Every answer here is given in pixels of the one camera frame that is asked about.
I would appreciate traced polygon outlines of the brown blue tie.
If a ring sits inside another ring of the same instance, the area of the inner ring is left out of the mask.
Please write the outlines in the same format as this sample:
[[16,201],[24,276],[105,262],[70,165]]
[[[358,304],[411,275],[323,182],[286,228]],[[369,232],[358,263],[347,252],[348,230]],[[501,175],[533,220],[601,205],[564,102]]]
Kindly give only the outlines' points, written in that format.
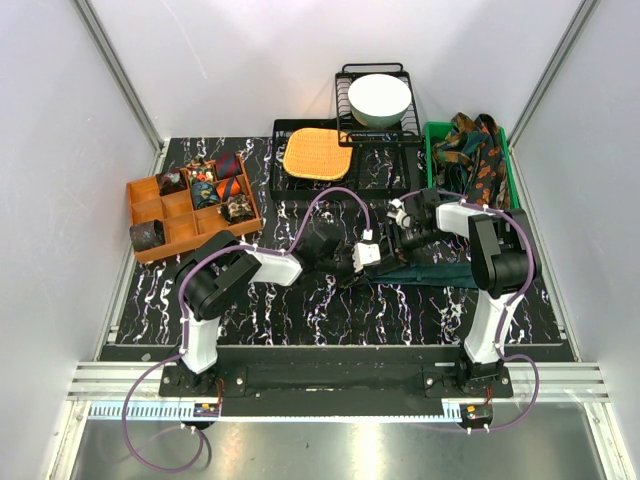
[[135,252],[158,248],[165,244],[163,224],[158,219],[132,225],[129,228],[129,236]]

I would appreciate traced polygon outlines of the dark green tie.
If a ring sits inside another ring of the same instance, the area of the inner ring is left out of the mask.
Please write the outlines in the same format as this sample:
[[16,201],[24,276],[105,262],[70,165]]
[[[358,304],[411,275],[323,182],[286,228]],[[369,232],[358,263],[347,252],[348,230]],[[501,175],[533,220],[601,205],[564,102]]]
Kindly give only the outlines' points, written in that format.
[[404,266],[393,272],[375,274],[368,283],[477,289],[471,265],[467,263]]

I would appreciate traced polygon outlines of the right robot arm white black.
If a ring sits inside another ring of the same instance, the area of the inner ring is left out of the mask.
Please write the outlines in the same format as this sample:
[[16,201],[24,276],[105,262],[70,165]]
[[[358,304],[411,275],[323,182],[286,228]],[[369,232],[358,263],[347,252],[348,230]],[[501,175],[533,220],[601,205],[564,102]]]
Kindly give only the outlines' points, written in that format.
[[[538,273],[539,255],[526,212],[502,211],[430,188],[390,201],[387,217],[374,279],[476,287],[473,323],[453,377],[463,395],[489,389],[504,370],[504,342],[515,309]],[[466,239],[469,263],[420,264],[417,251],[448,235]]]

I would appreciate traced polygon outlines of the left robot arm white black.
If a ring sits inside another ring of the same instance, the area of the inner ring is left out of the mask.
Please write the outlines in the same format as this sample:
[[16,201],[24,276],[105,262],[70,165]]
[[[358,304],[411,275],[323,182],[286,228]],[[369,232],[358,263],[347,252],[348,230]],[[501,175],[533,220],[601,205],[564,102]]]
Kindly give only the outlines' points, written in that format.
[[184,260],[175,275],[183,325],[181,384],[196,396],[215,386],[221,317],[253,283],[293,285],[303,274],[326,271],[351,284],[381,261],[372,231],[353,244],[329,226],[296,239],[287,250],[250,245],[221,230]]

